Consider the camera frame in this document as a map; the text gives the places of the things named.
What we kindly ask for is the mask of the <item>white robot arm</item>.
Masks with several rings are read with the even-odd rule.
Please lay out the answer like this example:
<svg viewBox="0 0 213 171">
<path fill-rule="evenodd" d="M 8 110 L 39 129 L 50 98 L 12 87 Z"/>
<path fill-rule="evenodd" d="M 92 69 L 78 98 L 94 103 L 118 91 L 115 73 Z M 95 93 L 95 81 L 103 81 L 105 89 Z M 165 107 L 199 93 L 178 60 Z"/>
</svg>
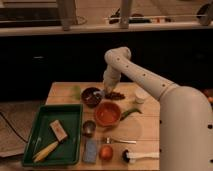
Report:
<svg viewBox="0 0 213 171">
<path fill-rule="evenodd" d="M 160 171 L 213 171 L 213 110 L 199 90 L 180 86 L 130 61 L 127 47 L 108 50 L 104 90 L 125 75 L 160 104 Z"/>
</svg>

